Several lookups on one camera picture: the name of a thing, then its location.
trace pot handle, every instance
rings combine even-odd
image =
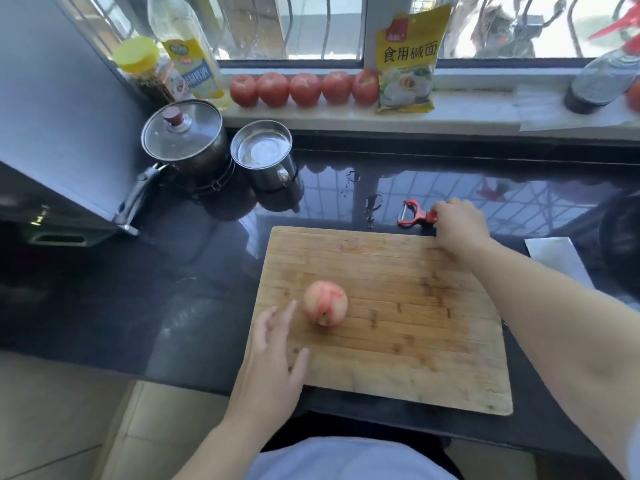
[[[282,165],[278,165],[278,168],[276,168],[276,173],[278,174],[280,181],[285,187],[288,187],[291,184],[291,175]]]
[[[125,201],[120,204],[118,211],[111,222],[118,226],[124,226],[127,224],[131,209],[133,209],[133,206],[136,204],[140,196],[145,192],[145,190],[147,190],[151,182],[160,175],[160,172],[165,167],[167,167],[167,165],[160,165],[156,163],[138,175],[136,184],[131,189],[131,192],[129,192],[129,195],[127,195]]]

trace white paper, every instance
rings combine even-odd
[[[565,92],[562,88],[517,86],[520,131],[615,126],[640,118],[627,106],[624,95],[592,114],[576,114],[564,107]]]

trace hand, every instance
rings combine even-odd
[[[274,306],[256,318],[225,414],[225,421],[249,424],[263,443],[293,414],[307,374],[309,349],[300,350],[291,373],[287,364],[287,336],[297,304],[292,301],[281,314]]]
[[[437,201],[431,210],[438,214],[436,240],[444,250],[464,258],[485,242],[491,242],[482,210],[468,200]]]

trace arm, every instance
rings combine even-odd
[[[441,247],[469,266],[564,412],[628,476],[640,420],[640,314],[501,246],[471,202],[433,210]]]
[[[302,349],[289,373],[286,345],[295,309],[292,301],[279,316],[274,306],[256,318],[224,419],[173,480],[241,480],[289,419],[309,364],[309,350]]]

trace dark bottle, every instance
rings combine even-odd
[[[640,69],[640,35],[590,62],[575,76],[564,96],[572,112],[590,114],[626,93]]]

